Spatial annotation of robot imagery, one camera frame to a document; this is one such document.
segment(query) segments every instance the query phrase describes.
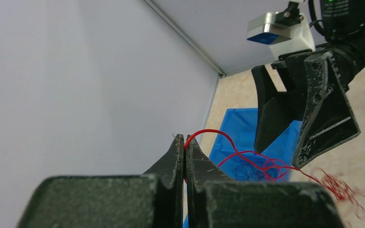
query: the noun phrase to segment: white bracket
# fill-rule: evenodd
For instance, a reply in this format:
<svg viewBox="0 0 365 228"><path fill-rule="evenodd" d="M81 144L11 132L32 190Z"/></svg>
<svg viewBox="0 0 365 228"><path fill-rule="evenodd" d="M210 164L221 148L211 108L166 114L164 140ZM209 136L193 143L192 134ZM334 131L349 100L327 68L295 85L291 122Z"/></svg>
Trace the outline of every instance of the white bracket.
<svg viewBox="0 0 365 228"><path fill-rule="evenodd" d="M313 35L311 34L308 20L304 14L301 13L300 15L303 19L301 23L290 27L291 39L269 46L276 60L278 60L279 56L283 54L288 54L305 49L311 49L312 51L316 50L316 45Z"/></svg>

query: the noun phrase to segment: blue plastic bin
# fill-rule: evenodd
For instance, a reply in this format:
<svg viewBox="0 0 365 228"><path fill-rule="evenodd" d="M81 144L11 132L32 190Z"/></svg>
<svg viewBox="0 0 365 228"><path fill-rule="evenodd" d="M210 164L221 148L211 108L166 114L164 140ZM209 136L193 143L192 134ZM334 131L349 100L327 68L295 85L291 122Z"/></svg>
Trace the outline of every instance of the blue plastic bin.
<svg viewBox="0 0 365 228"><path fill-rule="evenodd" d="M238 151L253 151L255 142L255 132L257 130L258 109L257 108L240 108L228 109L224 116L220 130L225 132L233 140ZM296 149L296 143L300 134L301 121L293 121L290 126L262 153L263 155L282 160L286 165L291 166ZM234 154L235 151L230 142L223 136L216 137L209 158L215 163L219 164L229 155ZM262 167L266 159L259 155L252 153L243 153L244 157L250 159L252 162ZM227 160L221 169L238 181L265 181L263 172L255 169L248 162L243 161L239 156L234 156ZM277 169L269 169L267 174L276 178L279 174ZM284 176L284 181L288 181L290 171ZM184 228L188 228L188 216L185 218Z"/></svg>

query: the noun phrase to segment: tangled red wire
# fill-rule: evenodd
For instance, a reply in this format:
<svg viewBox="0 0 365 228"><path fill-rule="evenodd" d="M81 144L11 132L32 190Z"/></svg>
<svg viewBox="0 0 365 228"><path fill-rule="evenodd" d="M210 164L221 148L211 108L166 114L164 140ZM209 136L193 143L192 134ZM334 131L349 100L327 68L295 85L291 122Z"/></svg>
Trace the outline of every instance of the tangled red wire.
<svg viewBox="0 0 365 228"><path fill-rule="evenodd" d="M229 140L230 144L233 147L233 150L235 151L234 154L231 154L230 156L228 156L227 158L225 158L219 165L218 167L222 166L226 161L228 161L230 158L234 157L234 156L239 156L241 159L243 159L244 161L248 162L249 164L251 164L253 167L255 167L256 169L260 170L261 172L263 172L263 174L265 175L265 178L267 180L270 181L277 181L278 179L281 179L282 182L283 177L287 174L287 171L282 173L282 169L290 169L290 170L296 170L301 172L303 175L307 176L308 178L310 178L311 180L317 182L318 184L324 186L325 188L327 188L330 192L332 192L336 198L337 201L349 201L352 204L352 207L350 207L349 211L355 210L355 214L356 216L360 219L360 220L365 220L365 208L359 203L359 201L356 199L356 196L360 196L362 199L365 199L365 195L363 194L363 192L365 193L365 190L361 191L359 189L351 189L343 180L339 180L338 178L340 176L342 176L342 174L339 175L328 175L324 170L322 170L321 168L314 168L311 171L311 175L308 175L306 173L304 173L301 169L292 167L292 166L287 166L282 160L280 159L273 159L273 158L269 158L265 155L256 153L255 151L242 151L239 152L236 148L236 146L234 145L233 140L224 132L219 131L219 130L214 130L214 129L204 129L204 130L200 130L197 131L196 133L194 133L193 135L191 135L185 145L184 145L184 151L186 151L186 149L188 148L190 142L192 141L192 139L194 139L196 136L198 136L199 134L202 133L218 133L223 135L224 137L227 138L227 140ZM265 158L266 161L264 162L264 164L262 165L262 167L258 166L257 164L255 164L253 161L251 161L250 159L244 157L242 154L244 153L252 153L255 154L257 156L260 156L262 158ZM275 168L279 171L279 174L276 178L272 178L268 173L267 170L271 169L271 168ZM314 176L314 173L316 171L321 171L323 173L323 177L321 178L321 180L319 180L317 177Z"/></svg>

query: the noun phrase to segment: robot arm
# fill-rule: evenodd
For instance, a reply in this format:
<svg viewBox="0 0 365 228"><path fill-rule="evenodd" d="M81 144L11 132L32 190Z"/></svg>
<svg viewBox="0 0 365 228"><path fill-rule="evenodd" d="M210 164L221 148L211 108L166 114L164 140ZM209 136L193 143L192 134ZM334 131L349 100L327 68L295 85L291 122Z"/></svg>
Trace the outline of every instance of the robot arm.
<svg viewBox="0 0 365 228"><path fill-rule="evenodd" d="M321 20L309 0L310 25L298 13L298 3L250 21L247 39L269 45L276 59L272 67L287 90L276 90L264 66L253 68L259 109L254 147L264 151L293 120L300 120L292 163L301 168L360 134L346 92L365 67L365 0L320 0ZM311 26L327 43L315 46Z"/></svg>

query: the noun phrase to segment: black plastic part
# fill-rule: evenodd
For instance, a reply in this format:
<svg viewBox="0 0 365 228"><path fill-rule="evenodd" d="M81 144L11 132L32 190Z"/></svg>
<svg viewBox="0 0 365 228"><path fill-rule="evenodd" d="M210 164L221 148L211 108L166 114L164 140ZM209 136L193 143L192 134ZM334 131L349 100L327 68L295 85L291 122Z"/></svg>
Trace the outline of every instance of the black plastic part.
<svg viewBox="0 0 365 228"><path fill-rule="evenodd" d="M204 185L212 228L343 228L334 202L312 183L210 181Z"/></svg>
<svg viewBox="0 0 365 228"><path fill-rule="evenodd" d="M292 162L297 168L360 134L345 95L349 81L344 79L351 71L330 50L297 53L286 57L285 64L274 63L285 92L276 90L264 66L253 68L258 93L257 152L263 152L293 120L303 121Z"/></svg>
<svg viewBox="0 0 365 228"><path fill-rule="evenodd" d="M308 99L293 158L299 168L360 134L332 52L312 54L304 65Z"/></svg>
<svg viewBox="0 0 365 228"><path fill-rule="evenodd" d="M295 116L290 109L292 107L296 108L296 106L290 105L290 103L293 102L291 99L296 99L296 96L278 92L265 66L254 67L252 75L254 76L258 96L258 124L254 148L261 153L294 120ZM293 89L294 84L287 85L290 89Z"/></svg>
<svg viewBox="0 0 365 228"><path fill-rule="evenodd" d="M47 179L17 227L180 228L183 144L177 135L169 151L141 176Z"/></svg>
<svg viewBox="0 0 365 228"><path fill-rule="evenodd" d="M365 0L320 0L320 6L326 35L347 39L365 28Z"/></svg>
<svg viewBox="0 0 365 228"><path fill-rule="evenodd" d="M201 151L198 142L193 139L187 148L186 180L188 198L189 227L210 227L206 212L206 198L203 192L207 181L234 181Z"/></svg>

